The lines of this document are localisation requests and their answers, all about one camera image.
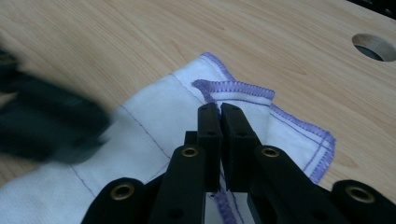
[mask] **wooden table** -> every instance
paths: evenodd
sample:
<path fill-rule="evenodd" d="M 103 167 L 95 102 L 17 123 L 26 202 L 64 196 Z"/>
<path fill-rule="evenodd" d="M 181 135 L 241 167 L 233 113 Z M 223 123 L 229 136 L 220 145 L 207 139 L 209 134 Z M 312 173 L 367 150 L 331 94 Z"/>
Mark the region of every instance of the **wooden table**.
<path fill-rule="evenodd" d="M 396 21 L 343 0 L 3 0 L 0 6 L 1 44 L 22 59 L 22 70 L 108 111 L 210 51 L 237 79 L 275 90 L 276 104 L 335 135 L 322 187 L 353 178 L 396 202 L 396 62 L 361 54 L 352 42 L 357 34 L 395 45 Z M 367 38 L 376 39 L 354 42 Z M 394 53 L 374 48 L 390 59 Z M 0 185 L 37 165 L 0 155 Z"/>

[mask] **blurry black object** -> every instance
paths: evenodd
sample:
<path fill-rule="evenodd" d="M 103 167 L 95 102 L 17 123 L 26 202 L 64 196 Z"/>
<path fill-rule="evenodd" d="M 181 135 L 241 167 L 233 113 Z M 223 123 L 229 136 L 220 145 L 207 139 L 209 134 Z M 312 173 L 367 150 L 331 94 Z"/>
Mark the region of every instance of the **blurry black object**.
<path fill-rule="evenodd" d="M 347 0 L 361 7 L 368 8 L 374 12 L 382 14 L 396 20 L 395 0 Z"/>
<path fill-rule="evenodd" d="M 87 160 L 103 144 L 106 112 L 17 67 L 18 61 L 0 50 L 0 92 L 16 94 L 0 108 L 0 151 L 38 161 Z"/>

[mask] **white cloth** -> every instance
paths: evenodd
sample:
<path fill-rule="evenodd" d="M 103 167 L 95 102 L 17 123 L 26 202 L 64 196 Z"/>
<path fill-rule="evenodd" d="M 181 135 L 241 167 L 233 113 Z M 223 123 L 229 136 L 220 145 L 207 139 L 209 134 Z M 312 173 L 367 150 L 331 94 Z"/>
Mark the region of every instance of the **white cloth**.
<path fill-rule="evenodd" d="M 79 223 L 110 181 L 149 182 L 166 171 L 186 131 L 197 128 L 197 108 L 216 102 L 241 107 L 265 145 L 280 147 L 318 183 L 334 153 L 334 138 L 272 104 L 275 93 L 236 81 L 214 55 L 204 53 L 147 86 L 114 112 L 108 142 L 75 165 L 48 162 L 0 188 L 0 223 Z M 207 195 L 205 223 L 252 223 L 246 194 Z"/>

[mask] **purple stitching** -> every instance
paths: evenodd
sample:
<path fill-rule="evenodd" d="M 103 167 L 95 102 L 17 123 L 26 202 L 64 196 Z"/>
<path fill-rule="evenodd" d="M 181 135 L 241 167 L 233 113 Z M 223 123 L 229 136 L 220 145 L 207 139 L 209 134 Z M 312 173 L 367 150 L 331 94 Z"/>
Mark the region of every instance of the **purple stitching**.
<path fill-rule="evenodd" d="M 92 195 L 93 198 L 94 198 L 94 197 L 95 197 L 95 194 L 94 194 L 93 191 L 90 189 L 90 187 L 88 187 L 88 185 L 85 183 L 85 181 L 78 175 L 78 173 L 77 173 L 77 171 L 75 170 L 75 168 L 74 168 L 72 165 L 70 165 L 70 168 L 72 168 L 72 170 L 73 170 L 73 172 L 75 173 L 76 177 L 81 181 L 82 185 L 84 185 L 85 188 L 87 188 L 87 189 L 90 191 L 91 195 Z"/>
<path fill-rule="evenodd" d="M 223 219 L 223 223 L 236 223 L 236 219 L 231 211 L 230 203 L 228 202 L 224 188 L 221 188 L 220 191 L 214 195 L 214 199 Z"/>
<path fill-rule="evenodd" d="M 204 52 L 201 54 L 201 56 L 206 57 L 209 59 L 212 63 L 217 65 L 219 69 L 221 70 L 222 74 L 227 77 L 228 80 L 235 81 L 235 78 L 233 75 L 228 71 L 227 66 L 215 55 L 209 53 L 209 52 Z"/>
<path fill-rule="evenodd" d="M 319 146 L 318 146 L 318 149 L 315 151 L 315 153 L 314 153 L 314 155 L 311 157 L 311 160 L 309 160 L 309 162 L 306 164 L 306 166 L 304 167 L 304 171 L 306 170 L 306 168 L 308 168 L 308 166 L 311 164 L 311 162 L 314 160 L 314 158 L 318 155 L 318 153 L 319 153 L 319 151 L 320 151 L 320 148 L 322 147 L 322 145 L 323 145 L 323 142 L 324 142 L 324 138 L 322 138 L 322 140 L 321 140 L 321 142 L 320 142 L 320 144 L 319 144 Z"/>
<path fill-rule="evenodd" d="M 155 143 L 155 145 L 157 145 L 157 147 L 161 150 L 163 155 L 165 155 L 170 160 L 171 159 L 170 156 L 168 156 L 165 153 L 163 148 L 160 147 L 160 145 L 157 143 L 157 141 L 155 141 L 154 137 L 151 136 L 151 134 L 146 130 L 146 128 L 134 117 L 134 115 L 124 105 L 121 105 L 120 107 L 123 108 L 126 111 L 126 113 L 128 113 L 140 125 L 140 127 L 142 127 L 142 129 L 145 131 L 145 133 L 148 134 L 148 136 L 152 139 L 152 141 Z"/>
<path fill-rule="evenodd" d="M 278 114 L 280 115 L 282 118 L 287 119 L 288 121 L 292 122 L 293 124 L 299 126 L 300 128 L 310 132 L 310 133 L 314 133 L 315 135 L 322 137 L 322 138 L 326 138 L 326 140 L 328 142 L 331 142 L 334 137 L 332 137 L 331 134 L 328 134 L 327 131 L 319 128 L 318 126 L 302 121 L 300 119 L 297 119 L 296 117 L 294 117 L 291 114 L 288 114 L 287 112 L 285 112 L 284 110 L 282 110 L 281 108 L 277 107 L 276 105 L 272 104 L 271 108 Z"/>
<path fill-rule="evenodd" d="M 210 81 L 198 79 L 191 83 L 193 87 L 200 90 L 207 103 L 215 103 L 215 99 L 210 95 Z"/>
<path fill-rule="evenodd" d="M 241 102 L 246 102 L 246 103 L 250 103 L 250 104 L 253 104 L 253 105 L 263 105 L 263 106 L 266 106 L 266 107 L 270 107 L 269 105 L 259 104 L 259 103 L 256 103 L 256 102 L 243 100 L 243 99 L 217 99 L 216 101 L 241 101 Z"/>
<path fill-rule="evenodd" d="M 334 157 L 334 151 L 326 150 L 324 156 L 318 163 L 317 167 L 314 169 L 314 172 L 312 172 L 312 175 L 309 177 L 315 184 L 317 184 L 320 181 L 320 179 L 324 176 L 324 174 L 326 174 L 326 171 L 329 168 L 333 157 Z"/>
<path fill-rule="evenodd" d="M 208 81 L 204 79 L 197 79 L 195 82 L 208 82 L 203 87 L 207 87 L 208 92 L 242 92 L 252 96 L 264 97 L 273 100 L 275 92 L 263 87 L 250 85 L 240 81 Z"/>
<path fill-rule="evenodd" d="M 296 128 L 294 128 L 293 126 L 291 126 L 291 125 L 290 125 L 289 123 L 287 123 L 286 121 L 277 118 L 275 115 L 273 115 L 273 114 L 271 114 L 271 113 L 270 113 L 270 115 L 271 115 L 272 117 L 274 117 L 275 119 L 279 120 L 280 122 L 285 123 L 286 125 L 288 125 L 289 127 L 291 127 L 294 131 L 296 131 L 297 133 L 300 133 L 302 136 L 306 137 L 307 139 L 313 141 L 314 143 L 316 143 L 316 144 L 318 144 L 318 145 L 320 144 L 318 141 L 315 141 L 314 139 L 310 138 L 308 135 L 306 135 L 306 134 L 304 134 L 304 133 L 298 131 Z"/>

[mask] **brass insert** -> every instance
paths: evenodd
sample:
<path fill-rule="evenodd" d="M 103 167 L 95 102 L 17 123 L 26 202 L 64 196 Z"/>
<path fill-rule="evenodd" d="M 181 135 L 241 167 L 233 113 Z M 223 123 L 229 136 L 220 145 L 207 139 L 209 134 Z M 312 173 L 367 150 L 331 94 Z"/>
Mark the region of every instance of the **brass insert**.
<path fill-rule="evenodd" d="M 267 157 L 278 157 L 279 152 L 275 149 L 267 147 L 267 148 L 262 149 L 262 155 L 267 156 Z"/>
<path fill-rule="evenodd" d="M 125 200 L 134 194 L 134 185 L 131 183 L 122 183 L 111 190 L 111 198 L 116 201 Z"/>
<path fill-rule="evenodd" d="M 187 147 L 181 150 L 181 154 L 185 157 L 194 157 L 198 155 L 198 149 L 195 147 Z"/>
<path fill-rule="evenodd" d="M 356 186 L 347 186 L 346 193 L 353 198 L 354 200 L 361 203 L 373 203 L 375 202 L 375 196 L 367 191 L 366 189 L 356 187 Z"/>

